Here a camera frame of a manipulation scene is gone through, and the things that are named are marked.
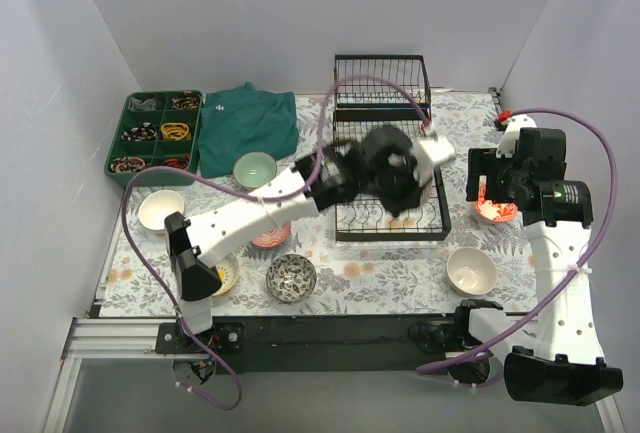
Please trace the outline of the white bowl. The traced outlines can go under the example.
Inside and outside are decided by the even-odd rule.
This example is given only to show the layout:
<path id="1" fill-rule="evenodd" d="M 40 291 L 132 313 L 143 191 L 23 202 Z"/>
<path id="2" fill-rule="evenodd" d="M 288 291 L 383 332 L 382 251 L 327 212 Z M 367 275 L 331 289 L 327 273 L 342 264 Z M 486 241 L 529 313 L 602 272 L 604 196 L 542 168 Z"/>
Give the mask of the white bowl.
<path id="1" fill-rule="evenodd" d="M 160 190 L 147 196 L 138 209 L 138 220 L 147 230 L 162 233 L 164 220 L 173 213 L 183 213 L 185 203 L 182 196 L 173 190 Z"/>

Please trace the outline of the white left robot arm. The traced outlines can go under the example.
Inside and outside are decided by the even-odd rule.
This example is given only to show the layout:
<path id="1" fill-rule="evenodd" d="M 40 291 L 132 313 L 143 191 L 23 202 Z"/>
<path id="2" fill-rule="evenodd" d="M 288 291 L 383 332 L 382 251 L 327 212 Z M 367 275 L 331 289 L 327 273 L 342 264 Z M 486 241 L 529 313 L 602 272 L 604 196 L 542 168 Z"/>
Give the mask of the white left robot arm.
<path id="1" fill-rule="evenodd" d="M 180 343 L 193 353 L 211 345 L 212 296 L 222 286 L 216 267 L 227 255 L 271 229 L 360 194 L 377 198 L 394 217 L 418 207 L 440 160 L 436 150 L 432 138 L 410 139 L 383 125 L 360 141 L 340 140 L 298 159 L 245 198 L 190 218 L 168 216 Z"/>

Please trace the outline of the orange geometric patterned bowl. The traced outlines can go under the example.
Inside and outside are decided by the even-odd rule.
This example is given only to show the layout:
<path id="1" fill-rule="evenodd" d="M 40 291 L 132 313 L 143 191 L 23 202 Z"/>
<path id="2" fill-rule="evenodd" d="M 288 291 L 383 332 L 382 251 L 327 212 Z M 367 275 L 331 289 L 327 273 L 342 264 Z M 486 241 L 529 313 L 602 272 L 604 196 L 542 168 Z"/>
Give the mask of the orange geometric patterned bowl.
<path id="1" fill-rule="evenodd" d="M 273 248 L 282 244 L 291 234 L 291 223 L 284 223 L 251 241 L 251 244 L 259 248 Z"/>

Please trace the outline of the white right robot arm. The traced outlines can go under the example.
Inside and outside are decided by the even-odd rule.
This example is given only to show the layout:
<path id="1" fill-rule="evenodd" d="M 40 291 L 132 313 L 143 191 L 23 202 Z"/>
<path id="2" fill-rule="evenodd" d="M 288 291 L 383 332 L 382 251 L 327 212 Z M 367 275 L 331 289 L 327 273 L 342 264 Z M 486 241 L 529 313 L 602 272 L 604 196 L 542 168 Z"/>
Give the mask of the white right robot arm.
<path id="1" fill-rule="evenodd" d="M 497 148 L 470 150 L 467 198 L 477 198 L 484 180 L 487 199 L 513 203 L 522 215 L 535 259 L 537 333 L 508 334 L 507 315 L 480 300 L 453 324 L 452 336 L 464 350 L 488 346 L 512 399 L 588 406 L 619 392 L 623 374 L 605 362 L 580 262 L 591 236 L 591 192 L 566 179 L 565 157 L 565 133 L 537 127 L 508 127 Z"/>

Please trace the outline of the pale green ceramic bowl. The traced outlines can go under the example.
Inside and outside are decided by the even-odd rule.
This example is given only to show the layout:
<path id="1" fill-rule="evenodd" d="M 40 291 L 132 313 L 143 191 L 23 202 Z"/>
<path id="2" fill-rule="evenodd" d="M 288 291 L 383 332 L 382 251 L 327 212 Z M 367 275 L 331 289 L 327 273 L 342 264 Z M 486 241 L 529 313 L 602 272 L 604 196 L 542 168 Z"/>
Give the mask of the pale green ceramic bowl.
<path id="1" fill-rule="evenodd" d="M 247 190 L 254 190 L 274 179 L 277 170 L 277 162 L 271 155 L 254 151 L 236 160 L 232 175 L 238 185 Z"/>

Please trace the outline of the black leaf patterned bowl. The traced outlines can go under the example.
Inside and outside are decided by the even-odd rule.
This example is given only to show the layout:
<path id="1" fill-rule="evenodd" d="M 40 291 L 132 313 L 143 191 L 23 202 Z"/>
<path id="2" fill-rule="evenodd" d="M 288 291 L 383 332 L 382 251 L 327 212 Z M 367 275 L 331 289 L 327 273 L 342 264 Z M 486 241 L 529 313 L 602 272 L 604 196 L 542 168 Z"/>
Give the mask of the black leaf patterned bowl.
<path id="1" fill-rule="evenodd" d="M 286 254 L 275 259 L 266 272 L 269 293 L 284 303 L 297 303 L 314 291 L 317 274 L 311 261 L 298 254 Z"/>

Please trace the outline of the orange floral patterned bowl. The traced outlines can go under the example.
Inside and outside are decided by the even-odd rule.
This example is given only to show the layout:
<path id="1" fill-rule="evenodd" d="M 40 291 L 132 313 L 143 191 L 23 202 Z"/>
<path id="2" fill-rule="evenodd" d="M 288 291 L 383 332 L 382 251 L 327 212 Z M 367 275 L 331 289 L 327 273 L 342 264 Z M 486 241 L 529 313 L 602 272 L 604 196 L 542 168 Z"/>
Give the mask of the orange floral patterned bowl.
<path id="1" fill-rule="evenodd" d="M 486 198 L 485 176 L 480 177 L 478 199 L 473 206 L 480 219 L 492 224 L 508 223 L 515 220 L 519 214 L 517 206 L 512 203 L 495 203 Z"/>

